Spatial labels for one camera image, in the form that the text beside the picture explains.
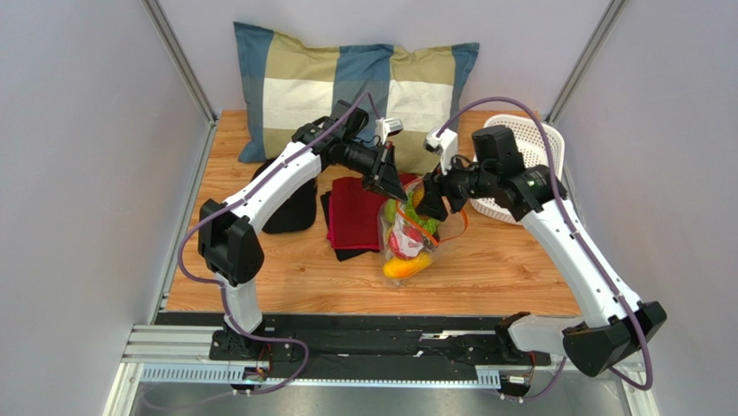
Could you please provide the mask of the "green grape bunch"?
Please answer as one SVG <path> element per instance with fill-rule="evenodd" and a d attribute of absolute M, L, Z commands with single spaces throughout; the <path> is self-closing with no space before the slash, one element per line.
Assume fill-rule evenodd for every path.
<path fill-rule="evenodd" d="M 429 234 L 433 235 L 437 232 L 438 226 L 441 224 L 440 221 L 434 218 L 422 218 L 415 211 L 415 206 L 410 201 L 405 205 L 404 213 L 412 222 L 423 228 Z"/>

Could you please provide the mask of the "green pear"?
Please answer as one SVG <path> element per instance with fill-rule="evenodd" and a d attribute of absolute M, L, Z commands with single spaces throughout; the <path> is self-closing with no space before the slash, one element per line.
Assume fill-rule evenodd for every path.
<path fill-rule="evenodd" d="M 384 219 L 392 224 L 395 221 L 397 212 L 397 201 L 394 199 L 388 199 L 383 206 Z"/>

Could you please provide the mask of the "clear zip bag orange zipper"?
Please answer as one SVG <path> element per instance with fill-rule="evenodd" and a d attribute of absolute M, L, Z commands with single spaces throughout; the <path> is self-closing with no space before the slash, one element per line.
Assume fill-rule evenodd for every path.
<path fill-rule="evenodd" d="M 377 216 L 382 273 L 393 287 L 405 284 L 427 270 L 468 229 L 464 211 L 451 213 L 444 221 L 416 213 L 424 195 L 421 179 L 404 185 L 408 200 L 386 200 Z"/>

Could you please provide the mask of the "red apple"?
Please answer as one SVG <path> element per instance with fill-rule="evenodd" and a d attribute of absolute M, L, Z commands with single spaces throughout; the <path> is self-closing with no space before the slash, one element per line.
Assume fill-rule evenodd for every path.
<path fill-rule="evenodd" d="M 416 257 L 424 247 L 422 233 L 411 226 L 389 230 L 387 243 L 395 257 L 404 259 Z"/>

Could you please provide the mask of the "orange yellow mango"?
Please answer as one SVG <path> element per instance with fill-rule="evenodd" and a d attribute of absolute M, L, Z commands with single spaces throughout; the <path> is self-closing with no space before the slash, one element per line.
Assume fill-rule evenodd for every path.
<path fill-rule="evenodd" d="M 415 276 L 420 271 L 428 268 L 432 263 L 432 257 L 428 252 L 421 251 L 413 258 L 392 257 L 383 265 L 385 277 L 394 280 L 403 280 Z"/>

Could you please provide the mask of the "brown kiwi fruit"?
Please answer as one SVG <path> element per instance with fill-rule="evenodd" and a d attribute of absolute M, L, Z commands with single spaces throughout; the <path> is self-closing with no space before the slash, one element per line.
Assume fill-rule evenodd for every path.
<path fill-rule="evenodd" d="M 423 187 L 419 187 L 413 190 L 413 193 L 411 195 L 411 203 L 412 203 L 413 208 L 417 208 L 421 204 L 423 197 L 424 197 Z"/>

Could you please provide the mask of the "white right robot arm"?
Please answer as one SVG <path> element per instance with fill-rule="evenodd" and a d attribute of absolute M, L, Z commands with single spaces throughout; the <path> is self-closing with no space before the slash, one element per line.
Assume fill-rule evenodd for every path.
<path fill-rule="evenodd" d="M 667 319 L 664 307 L 643 301 L 618 276 L 570 212 L 572 204 L 557 177 L 545 165 L 525 165 L 510 128 L 482 128 L 472 141 L 476 159 L 464 164 L 455 132 L 435 128 L 428 133 L 424 148 L 439 163 L 423 177 L 417 214 L 443 221 L 470 199 L 492 198 L 543 247 L 581 312 L 572 319 L 512 315 L 495 329 L 503 346 L 511 354 L 565 356 L 589 377 L 645 352 Z"/>

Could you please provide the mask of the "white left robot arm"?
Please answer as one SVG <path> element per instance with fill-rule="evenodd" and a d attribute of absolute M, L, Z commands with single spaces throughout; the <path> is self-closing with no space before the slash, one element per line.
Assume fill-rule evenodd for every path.
<path fill-rule="evenodd" d="M 262 326 L 256 275 L 264 263 L 258 236 L 264 225 L 301 187 L 327 167 L 344 166 L 362 176 L 369 192 L 405 202 L 390 137 L 403 131 L 399 118 L 379 118 L 370 146 L 356 140 L 369 115 L 358 104 L 338 101 L 328 116 L 298 127 L 275 161 L 239 193 L 200 208 L 197 251 L 219 285 L 225 308 L 214 354 L 255 358 L 267 340 Z"/>

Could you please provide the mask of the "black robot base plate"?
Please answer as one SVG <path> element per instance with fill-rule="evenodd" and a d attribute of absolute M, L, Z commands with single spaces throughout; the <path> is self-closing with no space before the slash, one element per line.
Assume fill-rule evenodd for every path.
<path fill-rule="evenodd" d="M 220 313 L 164 312 L 154 324 L 202 329 L 204 357 L 240 364 L 236 381 L 466 382 L 487 369 L 536 380 L 570 369 L 557 354 L 502 344 L 500 316 L 266 314 L 251 337 Z"/>

